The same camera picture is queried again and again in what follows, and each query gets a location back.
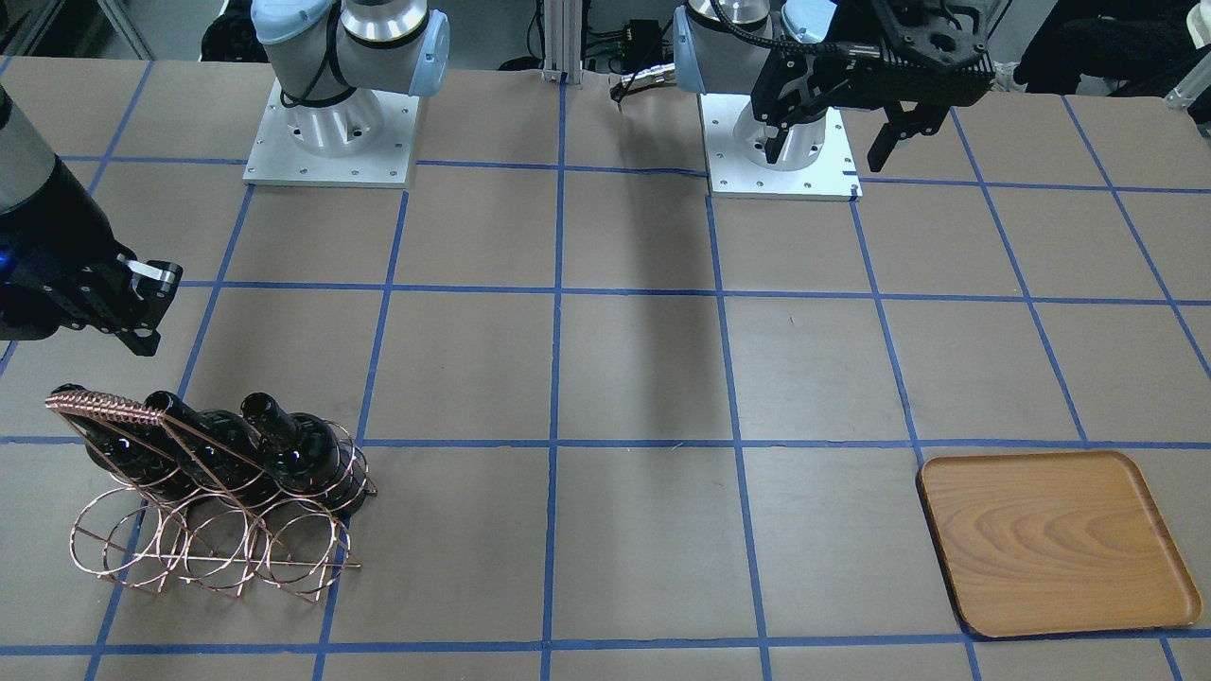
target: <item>wooden tray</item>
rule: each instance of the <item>wooden tray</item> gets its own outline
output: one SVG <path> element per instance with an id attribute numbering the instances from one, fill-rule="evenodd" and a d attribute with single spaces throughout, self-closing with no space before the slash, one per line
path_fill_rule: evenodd
<path id="1" fill-rule="evenodd" d="M 1143 475 L 1120 452 L 935 458 L 918 483 L 959 616 L 985 636 L 1201 616 Z"/>

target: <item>wine bottle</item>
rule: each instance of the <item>wine bottle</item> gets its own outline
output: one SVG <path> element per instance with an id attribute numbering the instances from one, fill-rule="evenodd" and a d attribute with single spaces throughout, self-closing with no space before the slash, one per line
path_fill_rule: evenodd
<path id="1" fill-rule="evenodd" d="M 52 395 L 74 390 L 84 390 L 84 388 L 68 383 L 56 388 Z M 116 471 L 131 483 L 165 503 L 179 502 L 197 490 L 197 485 L 185 475 L 174 460 L 160 453 L 163 452 L 171 457 L 177 448 L 163 429 L 155 425 L 119 424 L 117 428 L 128 433 L 128 437 L 87 417 L 62 416 L 84 433 L 88 442 L 92 443 L 91 447 L 85 446 L 88 458 L 107 473 Z M 144 446 L 144 443 L 160 450 L 160 452 Z"/>
<path id="2" fill-rule="evenodd" d="M 229 493 L 249 508 L 259 507 L 277 494 L 272 479 L 253 463 L 258 460 L 259 437 L 242 418 L 223 410 L 196 412 L 167 390 L 153 393 L 144 404 L 162 410 L 188 429 L 206 436 L 200 437 L 185 428 L 171 428 L 188 450 L 186 453 L 178 448 L 177 460 L 199 487 Z M 222 447 L 216 447 L 207 439 Z"/>
<path id="3" fill-rule="evenodd" d="M 243 418 L 262 435 L 262 462 L 282 490 L 309 497 L 332 513 L 352 515 L 366 500 L 366 471 L 322 419 L 286 413 L 265 393 L 248 395 Z"/>

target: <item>blue tape grid line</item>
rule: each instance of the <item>blue tape grid line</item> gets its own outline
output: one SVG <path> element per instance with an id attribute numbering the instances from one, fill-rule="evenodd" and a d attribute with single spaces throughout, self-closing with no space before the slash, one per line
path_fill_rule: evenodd
<path id="1" fill-rule="evenodd" d="M 883 343 L 888 348 L 888 360 L 891 362 L 891 374 L 896 380 L 896 391 L 900 394 L 900 408 L 905 414 L 905 428 L 908 431 L 908 441 L 912 445 L 913 454 L 917 457 L 917 465 L 925 465 L 925 453 L 920 447 L 920 437 L 917 434 L 917 423 L 912 417 L 912 402 L 908 400 L 908 388 L 905 385 L 903 371 L 900 367 L 900 357 L 896 354 L 896 345 L 891 340 L 891 325 L 888 322 L 888 313 L 883 305 L 883 294 L 879 292 L 879 284 L 874 276 L 874 262 L 871 259 L 871 250 L 866 241 L 866 233 L 862 230 L 862 217 L 859 214 L 857 204 L 849 205 L 849 212 L 854 218 L 854 229 L 857 231 L 857 246 L 862 251 L 862 263 L 866 265 L 866 277 L 871 282 L 871 294 L 874 298 L 874 310 L 879 315 L 879 328 L 883 331 Z"/>
<path id="2" fill-rule="evenodd" d="M 185 288 L 282 288 L 304 291 L 413 291 L 424 293 L 513 293 L 551 296 L 555 287 L 547 286 L 470 286 L 450 284 L 356 284 L 338 281 L 211 281 L 185 280 Z M 596 288 L 562 287 L 564 296 L 683 296 L 712 298 L 719 292 L 706 288 Z M 724 290 L 725 298 L 826 298 L 873 301 L 876 296 L 865 291 L 735 291 Z M 941 301 L 959 303 L 1025 303 L 1022 296 L 993 296 L 969 293 L 888 293 L 880 292 L 884 301 Z M 1164 299 L 1164 298 L 1079 298 L 1060 296 L 1032 296 L 1034 303 L 1054 303 L 1060 305 L 1164 305 L 1211 307 L 1211 299 Z"/>
<path id="3" fill-rule="evenodd" d="M 555 637 L 555 537 L 558 507 L 559 448 L 555 443 L 559 436 L 559 354 L 563 334 L 563 228 L 564 185 L 567 181 L 568 154 L 568 76 L 559 79 L 559 137 L 558 174 L 556 178 L 555 205 L 555 301 L 551 310 L 551 404 L 547 436 L 546 473 L 546 534 L 543 543 L 543 652 L 539 662 L 539 680 L 551 681 L 551 640 Z"/>
<path id="4" fill-rule="evenodd" d="M 101 165 L 97 166 L 96 174 L 92 176 L 92 183 L 88 184 L 88 194 L 97 190 L 97 184 L 101 183 L 101 176 L 104 174 L 105 167 L 109 166 L 109 160 L 114 156 L 114 151 L 117 149 L 117 142 L 122 138 L 122 132 L 126 131 L 126 125 L 131 122 L 131 114 L 134 113 L 134 107 L 139 103 L 139 97 L 143 96 L 143 88 L 148 84 L 148 79 L 151 78 L 151 68 L 155 62 L 148 62 L 148 65 L 143 69 L 143 76 L 139 78 L 139 84 L 134 87 L 134 95 L 131 96 L 131 103 L 126 107 L 126 111 L 122 113 L 122 120 L 117 124 L 117 132 L 114 133 L 114 138 L 109 141 L 109 147 L 105 148 L 105 155 L 102 158 Z"/>
<path id="5" fill-rule="evenodd" d="M 1169 307 L 1173 310 L 1173 316 L 1177 317 L 1177 324 L 1181 325 L 1182 332 L 1186 333 L 1186 338 L 1189 340 L 1190 348 L 1194 350 L 1194 355 L 1199 359 L 1199 364 L 1203 365 L 1203 372 L 1207 374 L 1207 378 L 1211 378 L 1211 366 L 1207 365 L 1207 359 L 1203 354 L 1203 349 L 1199 348 L 1198 340 L 1194 339 L 1194 333 L 1190 332 L 1189 325 L 1186 324 L 1186 317 L 1182 315 L 1182 310 L 1177 307 L 1177 303 L 1173 301 L 1173 296 L 1169 292 L 1169 285 L 1165 284 L 1165 279 L 1160 275 L 1160 270 L 1157 268 L 1155 261 L 1152 259 L 1152 253 L 1148 252 L 1148 247 L 1144 245 L 1143 238 L 1140 235 L 1140 230 L 1136 229 L 1135 221 L 1132 221 L 1131 214 L 1127 213 L 1127 207 L 1123 204 L 1123 196 L 1119 195 L 1118 188 L 1114 187 L 1109 173 L 1106 172 L 1106 166 L 1102 165 L 1102 159 L 1098 158 L 1097 151 L 1094 150 L 1094 144 L 1089 141 L 1089 136 L 1085 135 L 1085 128 L 1081 127 L 1080 120 L 1077 118 L 1077 111 L 1072 108 L 1072 103 L 1067 97 L 1062 97 L 1062 101 L 1064 109 L 1068 110 L 1068 118 L 1071 118 L 1073 125 L 1077 126 L 1077 132 L 1080 135 L 1081 142 L 1085 143 L 1089 155 L 1092 156 L 1094 162 L 1097 165 L 1097 172 L 1102 173 L 1102 179 L 1106 181 L 1106 187 L 1110 190 L 1110 195 L 1114 196 L 1114 202 L 1119 206 L 1119 212 L 1123 213 L 1123 219 L 1126 222 L 1127 229 L 1131 230 L 1131 236 L 1140 247 L 1140 253 L 1143 254 L 1143 259 L 1148 263 L 1148 269 L 1152 270 L 1153 277 L 1157 279 L 1157 285 L 1160 286 L 1160 292 L 1165 296 L 1165 301 L 1169 302 Z"/>
<path id="6" fill-rule="evenodd" d="M 225 158 L 199 158 L 199 156 L 117 156 L 117 155 L 86 155 L 63 154 L 64 161 L 82 162 L 110 162 L 110 164 L 185 164 L 185 165 L 212 165 L 212 166 L 241 166 L 248 162 L 247 159 Z M 499 161 L 449 161 L 440 159 L 419 159 L 418 166 L 444 166 L 463 168 L 499 168 L 499 170 L 538 170 L 557 172 L 558 164 L 510 164 Z M 705 171 L 676 167 L 645 167 L 629 168 L 618 166 L 562 166 L 567 172 L 598 172 L 620 174 L 681 174 L 687 177 L 707 177 Z M 995 182 L 986 179 L 982 183 L 975 179 L 948 179 L 925 177 L 885 177 L 882 174 L 859 176 L 862 182 L 873 184 L 919 184 L 941 187 L 989 187 L 1005 189 L 1045 189 L 1054 191 L 1110 191 L 1112 188 L 1097 184 L 1048 184 L 1033 182 Z M 1119 187 L 1113 190 L 1126 194 L 1211 194 L 1211 188 L 1203 187 Z"/>
<path id="7" fill-rule="evenodd" d="M 745 554 L 748 560 L 748 584 L 753 597 L 753 617 L 757 620 L 757 639 L 765 641 L 765 599 L 761 589 L 761 570 L 757 563 L 757 540 L 753 534 L 752 505 L 748 502 L 748 475 L 745 467 L 744 439 L 740 430 L 740 404 L 736 399 L 736 374 L 731 359 L 731 336 L 728 333 L 728 309 L 723 296 L 723 264 L 719 257 L 719 238 L 714 224 L 714 202 L 706 195 L 706 227 L 711 239 L 711 268 L 714 274 L 714 302 L 719 313 L 719 338 L 723 345 L 723 376 L 728 387 L 728 412 L 731 418 L 731 447 L 736 459 L 736 486 L 740 494 L 740 521 L 745 531 Z M 769 659 L 769 646 L 758 646 L 763 681 L 773 681 L 774 668 Z"/>
<path id="8" fill-rule="evenodd" d="M 985 196 L 985 202 L 988 204 L 988 212 L 992 213 L 993 223 L 997 225 L 997 233 L 1000 235 L 1001 244 L 1005 245 L 1005 252 L 1009 254 L 1009 264 L 1014 268 L 1014 275 L 1017 277 L 1017 285 L 1022 291 L 1022 298 L 1025 298 L 1026 307 L 1031 311 L 1031 319 L 1034 320 L 1034 327 L 1039 332 L 1039 340 L 1043 343 L 1043 350 L 1048 355 L 1048 361 L 1051 364 L 1051 371 L 1055 373 L 1056 382 L 1060 384 L 1060 391 L 1063 394 L 1064 404 L 1068 405 L 1068 413 L 1072 414 L 1073 425 L 1077 428 L 1077 435 L 1080 437 L 1081 442 L 1089 440 L 1085 434 L 1085 427 L 1080 423 L 1080 414 L 1077 412 L 1077 404 L 1072 399 L 1072 393 L 1068 390 L 1068 382 L 1063 377 L 1063 372 L 1060 371 L 1060 360 L 1056 359 L 1055 350 L 1051 348 L 1051 340 L 1048 338 L 1048 332 L 1043 327 L 1043 317 L 1039 316 L 1039 310 L 1034 305 L 1034 299 L 1031 297 L 1031 290 L 1026 285 L 1026 276 L 1022 274 L 1022 268 L 1017 263 L 1017 256 L 1014 254 L 1014 247 L 1009 242 L 1009 234 L 1005 231 L 1005 225 L 1000 221 L 1000 212 L 997 211 L 997 205 L 992 200 L 992 193 L 988 191 L 988 185 L 985 184 L 983 173 L 980 171 L 980 164 L 976 161 L 975 151 L 971 149 L 971 141 L 968 139 L 966 133 L 963 130 L 963 122 L 959 120 L 958 113 L 952 108 L 951 119 L 954 121 L 954 128 L 959 133 L 959 139 L 963 142 L 963 149 L 968 154 L 968 160 L 971 162 L 971 171 L 976 174 L 976 179 L 981 183 L 981 191 Z"/>
<path id="9" fill-rule="evenodd" d="M 1211 629 L 1149 629 L 1125 631 L 1094 631 L 1045 636 L 997 639 L 1003 641 L 1163 641 L 1209 640 Z M 179 654 L 374 654 L 374 653 L 492 653 L 552 651 L 652 651 L 707 648 L 808 648 L 808 647 L 871 647 L 871 646 L 936 646 L 968 642 L 993 642 L 978 635 L 952 634 L 883 634 L 868 636 L 773 636 L 758 639 L 740 636 L 727 639 L 556 639 L 544 641 L 365 641 L 344 643 L 113 643 L 97 645 L 34 645 L 0 646 L 0 657 L 41 656 L 179 656 Z"/>
<path id="10" fill-rule="evenodd" d="M 1177 666 L 1177 658 L 1173 657 L 1173 647 L 1169 645 L 1169 639 L 1160 637 L 1160 649 L 1165 653 L 1165 662 L 1169 663 L 1169 673 L 1173 675 L 1173 681 L 1186 681 L 1182 679 L 1182 670 Z"/>
<path id="11" fill-rule="evenodd" d="M 134 107 L 138 105 L 139 97 L 143 96 L 143 88 L 144 86 L 147 86 L 148 79 L 151 78 L 151 69 L 154 67 L 155 62 L 148 62 L 147 67 L 143 68 L 143 75 L 139 78 L 139 84 L 138 86 L 134 87 L 134 93 L 131 95 L 131 101 L 126 105 L 126 111 L 122 113 L 122 119 L 117 122 L 117 130 L 114 131 L 114 137 L 109 141 L 109 147 L 105 148 L 107 156 L 113 155 L 114 149 L 117 148 L 117 143 L 122 138 L 122 132 L 126 131 L 126 125 L 131 120 L 131 114 L 134 113 Z M 108 164 L 105 164 L 104 161 L 102 161 L 101 165 L 97 166 L 97 172 L 92 177 L 92 183 L 88 184 L 90 195 L 97 191 L 97 185 L 101 183 L 101 178 L 105 173 Z M 147 508 L 147 502 L 143 502 L 140 504 L 140 508 Z M 138 515 L 134 516 L 134 522 L 131 523 L 131 533 L 130 537 L 126 539 L 127 553 L 134 553 L 134 550 L 138 548 L 139 533 L 142 532 L 143 528 L 143 517 L 144 514 L 139 513 Z M 109 603 L 107 603 L 105 606 L 105 614 L 102 617 L 101 628 L 97 630 L 98 647 L 103 647 L 109 641 L 109 631 L 114 626 L 114 618 L 117 617 L 117 606 L 121 603 L 122 591 L 125 590 L 125 588 L 121 586 L 121 582 L 126 579 L 128 572 L 130 572 L 130 566 L 121 570 L 117 573 L 117 583 L 115 583 L 109 591 Z M 98 669 L 101 669 L 99 652 L 90 656 L 88 666 L 85 670 L 84 675 L 85 681 L 94 681 L 97 679 Z"/>

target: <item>blue tape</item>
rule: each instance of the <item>blue tape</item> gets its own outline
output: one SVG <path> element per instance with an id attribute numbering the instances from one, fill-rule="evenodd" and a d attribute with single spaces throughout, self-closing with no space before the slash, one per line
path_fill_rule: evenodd
<path id="1" fill-rule="evenodd" d="M 248 207 L 252 205 L 252 195 L 256 187 L 249 184 L 243 193 L 243 201 L 240 204 L 240 212 L 236 214 L 235 225 L 231 228 L 231 238 L 228 239 L 226 250 L 223 252 L 223 262 L 219 264 L 218 276 L 214 279 L 214 287 L 211 288 L 211 298 L 206 302 L 206 311 L 202 314 L 202 324 L 197 327 L 197 336 L 194 337 L 194 347 L 189 350 L 189 360 L 185 362 L 185 371 L 182 372 L 180 383 L 177 385 L 177 394 L 184 397 L 189 390 L 189 380 L 194 376 L 194 367 L 197 366 L 197 355 L 202 351 L 202 340 L 206 339 L 206 331 L 211 326 L 211 317 L 214 316 L 214 307 L 218 304 L 219 293 L 223 291 L 220 284 L 226 276 L 228 267 L 231 265 L 231 256 L 235 253 L 235 245 L 240 240 L 240 231 L 243 229 L 243 221 L 248 217 Z"/>
<path id="2" fill-rule="evenodd" d="M 558 177 L 555 205 L 555 301 L 551 321 L 551 401 L 546 473 L 546 534 L 543 543 L 543 654 L 539 666 L 540 681 L 551 680 L 551 640 L 555 628 L 555 536 L 558 505 L 559 450 L 555 443 L 559 436 L 559 353 L 563 332 L 563 231 L 564 187 L 568 153 L 568 74 L 559 78 L 559 131 Z"/>
<path id="3" fill-rule="evenodd" d="M 386 320 L 391 307 L 391 290 L 388 285 L 395 276 L 395 269 L 400 262 L 400 245 L 403 242 L 404 223 L 408 216 L 408 193 L 400 196 L 400 210 L 396 212 L 395 236 L 391 240 L 391 256 L 388 258 L 386 275 L 384 280 L 383 299 L 379 303 L 378 324 L 374 327 L 374 344 L 371 347 L 371 364 L 366 371 L 366 389 L 362 393 L 362 408 L 357 417 L 357 441 L 366 439 L 366 425 L 369 422 L 371 402 L 374 397 L 374 380 L 378 377 L 379 356 L 383 353 L 383 336 L 386 332 Z"/>
<path id="4" fill-rule="evenodd" d="M 862 217 L 857 212 L 857 204 L 849 205 L 850 216 L 854 218 L 854 229 L 857 231 L 857 246 L 862 251 L 862 262 L 866 265 L 866 277 L 871 282 L 871 293 L 874 296 L 874 311 L 879 315 L 879 327 L 883 330 L 883 343 L 888 348 L 888 359 L 891 361 L 891 376 L 896 382 L 896 391 L 900 394 L 900 408 L 905 414 L 905 428 L 908 431 L 908 440 L 912 442 L 913 454 L 917 456 L 917 467 L 925 465 L 925 454 L 920 450 L 920 439 L 917 436 L 917 423 L 912 417 L 912 402 L 908 400 L 908 389 L 905 385 L 903 372 L 900 368 L 900 357 L 896 354 L 896 344 L 891 339 L 891 326 L 888 324 L 888 313 L 883 307 L 883 296 L 879 293 L 879 282 L 874 277 L 874 262 L 871 259 L 871 248 L 866 241 L 866 233 L 862 230 Z"/>
<path id="5" fill-rule="evenodd" d="M 1182 310 L 1173 303 L 1173 296 L 1169 291 L 1169 285 L 1165 284 L 1165 279 L 1160 275 L 1160 269 L 1157 267 L 1157 262 L 1152 259 L 1152 253 L 1148 252 L 1148 247 L 1143 242 L 1143 238 L 1140 235 L 1140 230 L 1136 229 L 1135 221 L 1127 213 L 1127 207 L 1123 204 L 1123 196 L 1119 195 L 1114 183 L 1110 181 L 1110 174 L 1106 172 L 1106 166 L 1102 165 L 1102 159 L 1098 158 L 1097 151 L 1094 150 L 1094 144 L 1089 141 L 1089 136 L 1085 135 L 1085 128 L 1080 125 L 1080 119 L 1077 118 L 1077 111 L 1073 110 L 1072 103 L 1067 97 L 1062 97 L 1064 109 L 1068 110 L 1068 118 L 1072 119 L 1073 125 L 1077 126 L 1077 132 L 1080 135 L 1081 142 L 1085 143 L 1085 148 L 1089 150 L 1089 155 L 1092 156 L 1094 162 L 1097 165 L 1097 172 L 1102 173 L 1102 179 L 1106 181 L 1106 187 L 1110 189 L 1110 194 L 1114 196 L 1114 202 L 1119 206 L 1119 212 L 1123 213 L 1123 219 L 1127 224 L 1127 229 L 1131 230 L 1131 236 L 1136 241 L 1136 246 L 1140 247 L 1140 252 L 1143 254 L 1143 259 L 1148 263 L 1148 269 L 1152 270 L 1152 275 L 1157 279 L 1157 285 L 1160 286 L 1160 292 L 1165 296 L 1165 299 L 1170 303 L 1173 310 L 1173 316 L 1177 317 L 1178 326 L 1182 327 L 1182 333 L 1186 334 L 1186 339 L 1190 344 L 1190 349 L 1194 350 L 1194 355 L 1198 357 L 1199 364 L 1203 365 L 1203 373 L 1211 378 L 1211 365 L 1207 364 L 1206 355 L 1203 354 L 1203 348 L 1199 347 L 1199 342 L 1194 338 L 1194 333 L 1190 331 L 1188 324 L 1186 324 L 1186 316 L 1182 315 Z"/>
<path id="6" fill-rule="evenodd" d="M 997 225 L 997 233 L 1000 235 L 1001 244 L 1005 245 L 1005 253 L 1009 256 L 1009 264 L 1014 268 L 1014 275 L 1017 277 L 1018 287 L 1021 287 L 1022 297 L 1026 299 L 1026 307 L 1031 311 L 1031 319 L 1034 320 L 1034 327 L 1039 332 L 1039 340 L 1043 343 L 1043 350 L 1048 355 L 1048 361 L 1051 364 L 1051 371 L 1055 373 L 1056 382 L 1060 384 L 1060 391 L 1063 393 L 1064 404 L 1068 405 L 1068 413 L 1072 416 L 1073 425 L 1077 428 L 1077 435 L 1081 441 L 1087 441 L 1089 436 L 1085 434 L 1085 427 L 1080 422 L 1080 414 L 1077 413 L 1077 404 L 1072 399 L 1072 393 L 1068 390 L 1068 382 L 1063 377 L 1063 372 L 1060 370 L 1060 360 L 1056 359 L 1055 350 L 1051 348 L 1051 339 L 1048 338 L 1048 332 L 1043 327 L 1043 317 L 1039 316 L 1038 308 L 1034 307 L 1034 301 L 1031 297 L 1031 290 L 1026 285 L 1026 276 L 1022 274 L 1022 268 L 1017 263 L 1017 256 L 1014 254 L 1014 247 L 1009 242 L 1009 234 L 1005 231 L 1005 225 L 1000 221 L 1000 213 L 997 211 L 997 205 L 992 200 L 992 193 L 988 191 L 988 187 L 985 183 L 983 173 L 980 172 L 980 164 L 976 162 L 975 151 L 971 149 L 971 142 L 968 139 L 966 133 L 963 131 L 963 122 L 959 121 L 959 115 L 951 109 L 951 118 L 954 120 L 954 130 L 959 133 L 959 141 L 963 142 L 963 149 L 968 154 L 968 161 L 971 164 L 971 171 L 976 173 L 976 179 L 981 183 L 981 191 L 985 196 L 985 202 L 988 204 L 988 212 L 992 213 L 992 221 Z"/>
<path id="7" fill-rule="evenodd" d="M 745 467 L 745 450 L 741 445 L 740 404 L 736 397 L 736 377 L 731 361 L 731 337 L 728 333 L 728 309 L 723 294 L 723 261 L 719 257 L 719 239 L 714 223 L 714 204 L 706 195 L 706 228 L 711 241 L 711 268 L 714 274 L 714 302 L 719 314 L 719 338 L 723 344 L 723 376 L 728 387 L 728 412 L 731 419 L 731 446 L 736 460 L 736 487 L 740 494 L 740 521 L 745 531 L 745 554 L 748 560 L 748 585 L 752 590 L 753 616 L 757 624 L 757 637 L 764 641 L 765 599 L 761 589 L 761 571 L 757 565 L 757 540 L 753 534 L 752 505 L 748 500 L 748 475 Z M 761 656 L 762 679 L 773 681 L 774 670 L 769 659 L 769 646 L 764 642 L 758 647 Z"/>
<path id="8" fill-rule="evenodd" d="M 130 104 L 126 105 L 126 111 L 122 113 L 122 120 L 117 122 L 117 130 L 114 132 L 114 137 L 109 141 L 109 147 L 105 148 L 105 158 L 114 155 L 114 150 L 117 149 L 117 141 L 122 138 L 122 133 L 126 132 L 126 125 L 131 122 L 131 115 L 134 113 L 134 107 L 139 103 L 139 97 L 143 96 L 143 88 L 148 84 L 148 79 L 151 78 L 151 68 L 155 62 L 148 62 L 148 65 L 143 69 L 143 76 L 139 79 L 139 84 L 134 87 L 134 95 L 131 97 Z M 97 185 L 101 184 L 101 176 L 105 173 L 105 167 L 109 161 L 102 160 L 101 165 L 97 166 L 97 172 L 92 176 L 92 182 L 88 183 L 88 194 L 97 191 Z"/>

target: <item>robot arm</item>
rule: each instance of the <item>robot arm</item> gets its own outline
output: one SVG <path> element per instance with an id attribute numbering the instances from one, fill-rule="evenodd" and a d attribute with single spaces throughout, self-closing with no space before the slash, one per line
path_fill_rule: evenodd
<path id="1" fill-rule="evenodd" d="M 0 339 L 93 326 L 151 356 L 180 267 L 140 263 L 0 87 Z"/>
<path id="2" fill-rule="evenodd" d="M 770 167 L 788 162 L 796 126 L 825 143 L 830 107 L 884 109 L 867 154 L 878 172 L 900 141 L 935 135 L 951 107 L 966 107 L 993 79 L 988 0 L 688 0 L 677 8 L 678 85 L 752 97 L 752 126 Z M 901 102 L 916 103 L 905 110 Z"/>

